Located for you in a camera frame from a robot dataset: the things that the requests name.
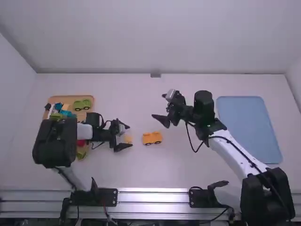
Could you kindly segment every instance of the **toy car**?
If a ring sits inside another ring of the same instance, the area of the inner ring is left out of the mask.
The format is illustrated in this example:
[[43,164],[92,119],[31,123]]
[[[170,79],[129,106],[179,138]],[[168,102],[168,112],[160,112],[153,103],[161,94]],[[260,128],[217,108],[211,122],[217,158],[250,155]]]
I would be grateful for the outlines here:
[[81,110],[89,110],[92,107],[92,103],[90,100],[88,99],[84,99],[84,100],[76,100],[73,103],[73,109],[77,112],[81,111]]
[[151,144],[160,144],[162,142],[162,135],[160,132],[155,131],[152,133],[143,133],[143,144],[151,145]]

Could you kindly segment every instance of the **black clamp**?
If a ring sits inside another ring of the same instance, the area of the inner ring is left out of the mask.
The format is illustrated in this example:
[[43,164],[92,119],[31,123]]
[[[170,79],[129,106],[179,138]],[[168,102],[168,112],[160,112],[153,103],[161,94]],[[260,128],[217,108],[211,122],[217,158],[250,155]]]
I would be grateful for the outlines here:
[[229,182],[226,180],[218,181],[208,185],[207,189],[192,187],[189,189],[189,205],[191,208],[226,208],[230,212],[229,220],[235,217],[234,209],[228,205],[220,204],[217,201],[214,190],[217,187],[224,187]]

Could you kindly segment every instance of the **wooden tray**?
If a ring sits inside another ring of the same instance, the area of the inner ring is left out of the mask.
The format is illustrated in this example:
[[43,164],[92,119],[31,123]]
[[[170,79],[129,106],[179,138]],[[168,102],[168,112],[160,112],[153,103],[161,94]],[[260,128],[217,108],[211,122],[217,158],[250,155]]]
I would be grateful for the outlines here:
[[[73,109],[73,103],[76,100],[83,100],[88,99],[91,101],[91,108],[88,110],[81,110],[79,112],[74,111]],[[68,111],[71,111],[73,114],[77,115],[78,121],[84,121],[86,120],[86,113],[93,111],[93,104],[94,104],[94,97],[91,95],[74,95],[74,96],[52,96],[48,99],[48,103],[55,104],[55,103],[64,103],[68,104]],[[47,119],[48,111],[44,112],[43,119]]]

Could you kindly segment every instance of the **white wall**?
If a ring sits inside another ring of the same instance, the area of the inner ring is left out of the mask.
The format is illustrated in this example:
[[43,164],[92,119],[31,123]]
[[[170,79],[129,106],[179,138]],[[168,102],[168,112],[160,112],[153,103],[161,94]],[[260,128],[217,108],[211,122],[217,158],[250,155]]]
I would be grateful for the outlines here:
[[301,58],[292,64],[285,76],[301,112]]
[[300,0],[1,0],[0,24],[43,72],[285,73]]
[[0,162],[10,150],[13,137],[22,120],[35,71],[0,34]]

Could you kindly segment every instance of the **green toy car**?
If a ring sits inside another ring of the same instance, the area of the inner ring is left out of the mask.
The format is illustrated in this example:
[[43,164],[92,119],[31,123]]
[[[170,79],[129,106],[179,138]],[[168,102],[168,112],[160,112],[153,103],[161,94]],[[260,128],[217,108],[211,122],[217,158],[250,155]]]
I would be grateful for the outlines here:
[[81,111],[83,109],[84,110],[89,110],[91,107],[92,107],[92,103],[88,99],[77,100],[77,101],[74,101],[74,103],[73,103],[73,109],[76,112],[79,112],[79,111]]

